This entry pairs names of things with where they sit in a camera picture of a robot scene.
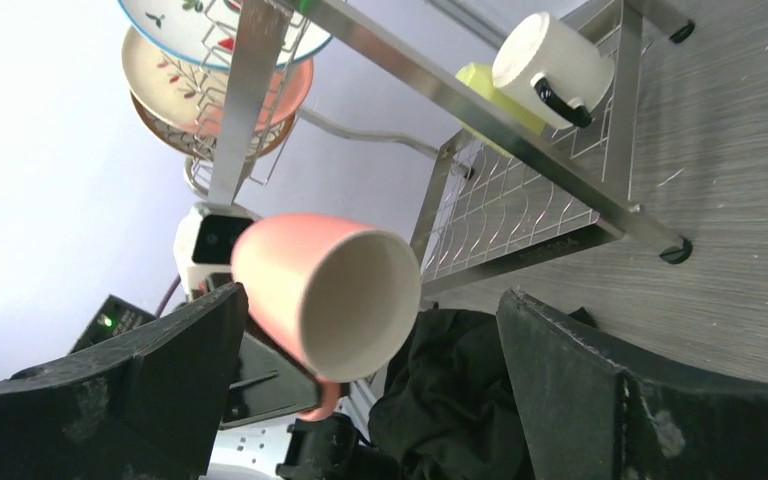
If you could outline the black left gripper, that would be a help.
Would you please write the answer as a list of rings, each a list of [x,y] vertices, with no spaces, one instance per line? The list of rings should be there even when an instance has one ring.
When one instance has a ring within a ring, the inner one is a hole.
[[[219,423],[228,430],[321,404],[313,375],[274,342],[244,334],[234,377]],[[342,413],[315,422],[300,419],[287,428],[290,441],[275,474],[289,480],[397,480],[398,460],[366,442]]]

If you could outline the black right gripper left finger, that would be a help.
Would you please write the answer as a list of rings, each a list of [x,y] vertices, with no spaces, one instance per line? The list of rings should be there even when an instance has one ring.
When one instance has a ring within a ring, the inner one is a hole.
[[[0,380],[0,479],[207,473],[248,318],[243,287]]]

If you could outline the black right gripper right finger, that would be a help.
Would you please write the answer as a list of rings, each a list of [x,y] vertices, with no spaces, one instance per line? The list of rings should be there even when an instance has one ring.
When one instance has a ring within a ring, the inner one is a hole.
[[[768,383],[690,366],[516,290],[497,326],[539,479],[768,479]]]

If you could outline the pink mug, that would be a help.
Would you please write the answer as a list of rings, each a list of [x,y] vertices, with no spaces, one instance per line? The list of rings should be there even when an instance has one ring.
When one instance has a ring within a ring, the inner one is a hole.
[[[322,388],[303,420],[327,418],[342,384],[386,365],[419,310],[411,247],[392,231],[353,220],[311,213],[263,219],[238,238],[230,267],[251,317]]]

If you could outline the flower pattern brown-rim plate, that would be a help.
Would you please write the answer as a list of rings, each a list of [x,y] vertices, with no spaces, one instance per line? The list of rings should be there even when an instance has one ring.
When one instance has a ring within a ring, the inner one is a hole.
[[[207,161],[213,160],[213,153],[217,144],[215,137],[194,135],[173,127],[147,111],[133,94],[130,94],[130,97],[137,116],[161,142],[181,153]],[[260,143],[260,134],[257,134],[250,142],[247,158],[259,158],[276,150],[289,136],[295,120],[295,116],[291,115],[283,122],[272,126],[263,143]]]

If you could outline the pink and cream plate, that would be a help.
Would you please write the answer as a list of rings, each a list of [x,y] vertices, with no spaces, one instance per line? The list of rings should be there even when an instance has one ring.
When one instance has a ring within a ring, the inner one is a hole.
[[[228,75],[175,59],[134,28],[124,38],[122,67],[131,93],[147,111],[187,133],[216,137],[220,131]],[[274,72],[255,130],[287,120],[307,97],[314,64],[304,60]]]

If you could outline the white ribbed mug black handle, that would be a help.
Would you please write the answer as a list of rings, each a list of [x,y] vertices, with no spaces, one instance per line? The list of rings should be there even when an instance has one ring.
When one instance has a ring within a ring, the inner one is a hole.
[[[522,20],[492,67],[494,87],[555,129],[586,128],[606,96],[614,60],[547,12]]]

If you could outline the light green mug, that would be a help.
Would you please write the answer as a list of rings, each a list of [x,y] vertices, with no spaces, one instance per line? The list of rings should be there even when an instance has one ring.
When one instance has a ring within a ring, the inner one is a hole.
[[[495,88],[490,65],[469,63],[456,73],[455,78],[485,100],[501,108],[533,133],[540,135],[546,128],[546,122],[543,119]]]

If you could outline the watermelon pattern plate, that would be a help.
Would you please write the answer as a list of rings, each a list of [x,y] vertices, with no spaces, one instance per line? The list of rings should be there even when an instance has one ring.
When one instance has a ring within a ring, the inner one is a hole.
[[[239,1],[120,0],[132,26],[169,56],[227,73],[237,39]],[[332,35],[295,13],[289,20],[277,69],[323,50]]]

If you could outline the metal dish rack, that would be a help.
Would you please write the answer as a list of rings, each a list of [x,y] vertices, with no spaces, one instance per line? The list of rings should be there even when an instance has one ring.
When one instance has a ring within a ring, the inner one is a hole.
[[[688,39],[696,25],[665,1],[588,1],[567,20],[618,70],[588,127],[542,127],[538,135],[555,158],[589,168],[593,188],[628,194],[643,25],[652,23],[675,44]],[[565,191],[468,129],[433,147],[405,134],[354,130],[306,109],[295,119],[348,140],[400,144],[433,161],[411,237],[427,296],[619,240],[630,228],[651,232],[651,220],[638,204],[628,203],[622,220],[608,219],[593,207],[590,190]]]

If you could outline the black cloth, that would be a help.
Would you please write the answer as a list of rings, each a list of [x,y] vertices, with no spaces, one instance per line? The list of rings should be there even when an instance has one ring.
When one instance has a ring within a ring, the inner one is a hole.
[[[405,479],[534,476],[494,315],[430,309],[387,366],[371,440]]]

